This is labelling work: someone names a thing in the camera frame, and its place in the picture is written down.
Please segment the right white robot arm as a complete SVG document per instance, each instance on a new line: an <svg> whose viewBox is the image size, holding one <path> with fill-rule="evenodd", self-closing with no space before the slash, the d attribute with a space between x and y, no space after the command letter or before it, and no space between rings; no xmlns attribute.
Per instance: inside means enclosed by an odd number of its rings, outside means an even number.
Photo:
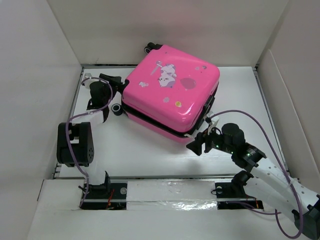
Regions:
<svg viewBox="0 0 320 240"><path fill-rule="evenodd" d="M320 195L292 177L286 178L265 153L246 142L238 125L227 123L221 130L210 125L186 147L198 156L212 149L230 154L242 169L231 181L235 196L257 198L290 219L307 238L320 238Z"/></svg>

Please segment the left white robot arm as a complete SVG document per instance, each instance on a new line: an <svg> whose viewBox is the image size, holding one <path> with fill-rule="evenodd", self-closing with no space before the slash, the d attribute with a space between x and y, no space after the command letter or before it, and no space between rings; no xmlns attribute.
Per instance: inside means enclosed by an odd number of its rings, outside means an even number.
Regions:
<svg viewBox="0 0 320 240"><path fill-rule="evenodd" d="M98 77L86 74L81 85L89 90L90 98L83 113L71 116L66 122L58 125L57 161L69 168L75 167L84 176L85 184L80 186L82 199L107 198L112 195L111 180L107 172L104 180L90 183L88 168L94 160L95 148L93 129L105 123L110 114L110 103L117 93L123 93L129 84L120 76L101 73Z"/></svg>

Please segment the metal base rail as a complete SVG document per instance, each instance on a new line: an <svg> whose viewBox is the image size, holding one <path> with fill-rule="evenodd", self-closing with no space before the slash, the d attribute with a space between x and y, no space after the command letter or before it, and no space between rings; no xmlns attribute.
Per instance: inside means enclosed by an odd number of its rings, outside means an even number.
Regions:
<svg viewBox="0 0 320 240"><path fill-rule="evenodd" d="M66 185L78 181L77 191L85 198L85 211L192 211L211 209L263 210L261 200L236 193L229 180L211 178L138 178L111 177L110 192L105 185L91 185L85 194L82 178L57 178Z"/></svg>

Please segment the pink hard-shell suitcase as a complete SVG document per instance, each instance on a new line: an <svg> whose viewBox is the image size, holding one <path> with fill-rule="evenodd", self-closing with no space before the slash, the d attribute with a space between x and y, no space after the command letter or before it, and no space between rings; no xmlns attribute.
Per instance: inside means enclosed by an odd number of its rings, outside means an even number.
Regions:
<svg viewBox="0 0 320 240"><path fill-rule="evenodd" d="M118 87L129 119L178 143L188 143L215 100L217 66L165 44L146 56Z"/></svg>

